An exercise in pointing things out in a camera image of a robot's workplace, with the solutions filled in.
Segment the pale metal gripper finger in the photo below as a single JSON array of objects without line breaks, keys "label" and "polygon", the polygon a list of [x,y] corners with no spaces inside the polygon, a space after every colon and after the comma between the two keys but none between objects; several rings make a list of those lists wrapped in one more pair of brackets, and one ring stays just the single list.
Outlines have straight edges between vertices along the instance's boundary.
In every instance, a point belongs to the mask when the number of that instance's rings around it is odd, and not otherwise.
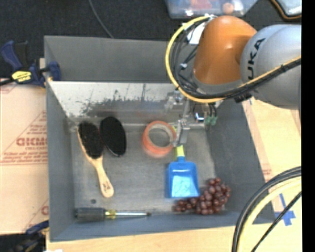
[{"label": "pale metal gripper finger", "polygon": [[185,144],[187,142],[188,134],[190,132],[190,125],[186,122],[181,123],[181,131],[180,131],[180,144]]},{"label": "pale metal gripper finger", "polygon": [[180,138],[181,138],[181,132],[182,132],[182,126],[181,125],[175,125],[173,126],[174,130],[174,140],[172,142],[173,146],[179,146],[180,145]]}]

